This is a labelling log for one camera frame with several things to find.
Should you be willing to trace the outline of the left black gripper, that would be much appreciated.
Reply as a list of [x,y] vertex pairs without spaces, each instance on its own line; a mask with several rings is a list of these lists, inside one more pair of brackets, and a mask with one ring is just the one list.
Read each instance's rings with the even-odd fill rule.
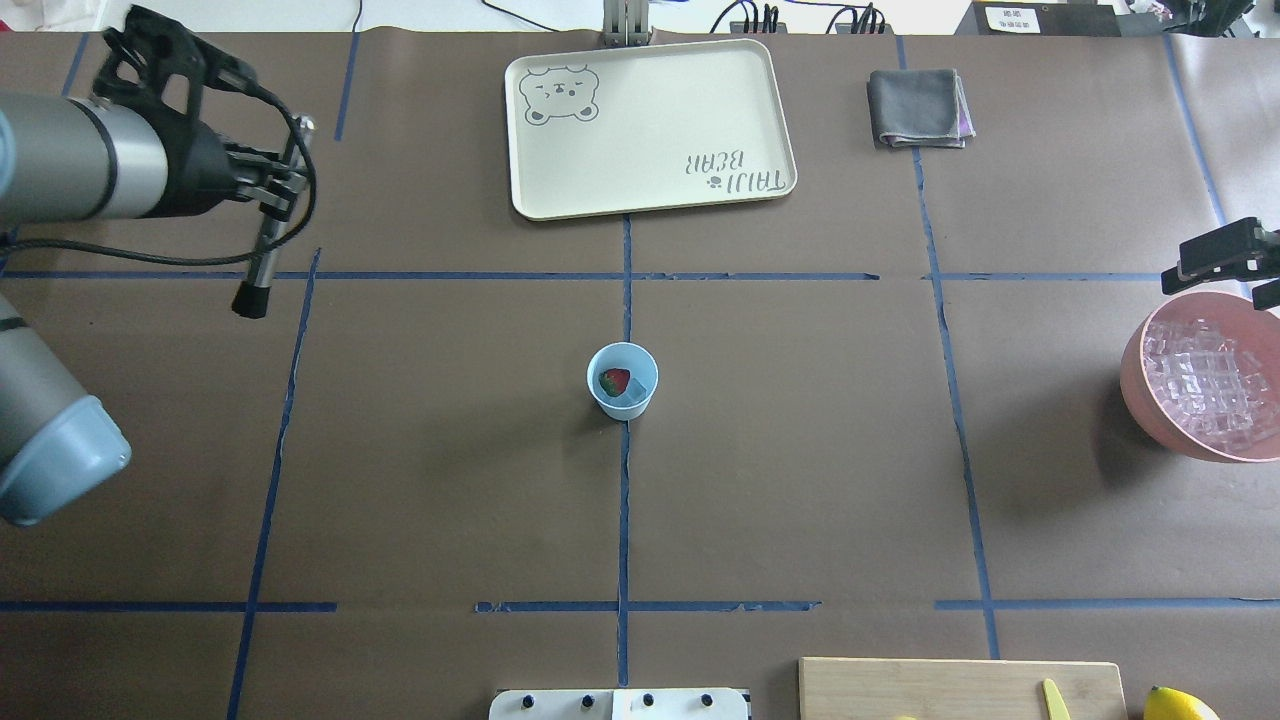
[[237,202],[256,202],[275,222],[292,218],[300,191],[289,181],[239,184],[237,177],[308,177],[308,163],[296,143],[279,150],[224,146],[221,136],[201,119],[165,105],[150,110],[150,124],[166,159],[165,187],[151,218],[196,217],[234,197]]

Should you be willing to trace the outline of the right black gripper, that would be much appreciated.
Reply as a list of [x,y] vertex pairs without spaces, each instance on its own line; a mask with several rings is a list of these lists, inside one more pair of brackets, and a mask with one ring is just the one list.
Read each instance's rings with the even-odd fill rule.
[[1178,251],[1175,265],[1161,273],[1165,295],[1217,281],[1268,281],[1251,288],[1253,309],[1279,309],[1280,281],[1270,281],[1279,275],[1279,234],[1265,229],[1258,218],[1242,218],[1199,234],[1180,243]]

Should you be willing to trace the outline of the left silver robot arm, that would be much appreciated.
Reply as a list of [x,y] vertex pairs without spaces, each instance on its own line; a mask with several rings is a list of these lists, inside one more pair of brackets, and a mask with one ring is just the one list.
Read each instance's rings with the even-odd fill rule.
[[[310,186],[306,117],[287,117],[280,152],[236,143],[155,99],[3,94],[3,228],[193,217],[257,202],[256,250],[283,238]],[[129,442],[102,402],[10,302],[1,333],[3,519],[42,521],[125,468]]]

